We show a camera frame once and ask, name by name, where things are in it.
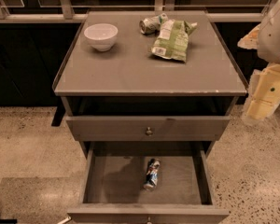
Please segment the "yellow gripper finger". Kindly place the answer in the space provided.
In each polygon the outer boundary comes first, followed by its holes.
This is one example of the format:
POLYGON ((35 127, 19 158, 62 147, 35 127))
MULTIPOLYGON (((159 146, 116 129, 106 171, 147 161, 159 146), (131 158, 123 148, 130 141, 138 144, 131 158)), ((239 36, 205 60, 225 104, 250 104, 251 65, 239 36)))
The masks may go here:
POLYGON ((239 40, 237 46, 242 49, 257 49, 259 45, 259 28, 260 25, 258 24, 239 40))
POLYGON ((260 121, 270 117, 280 105, 280 64, 269 63, 254 70, 249 80, 242 120, 260 121))

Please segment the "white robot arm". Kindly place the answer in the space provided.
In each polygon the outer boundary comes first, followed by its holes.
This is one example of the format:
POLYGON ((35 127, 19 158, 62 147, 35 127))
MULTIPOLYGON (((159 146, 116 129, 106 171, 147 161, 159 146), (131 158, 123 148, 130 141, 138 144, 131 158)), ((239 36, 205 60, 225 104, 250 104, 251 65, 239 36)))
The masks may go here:
POLYGON ((260 24, 239 40, 237 46, 255 49, 268 63, 262 71, 253 71, 242 115, 247 123, 265 120, 280 105, 280 0, 260 24))

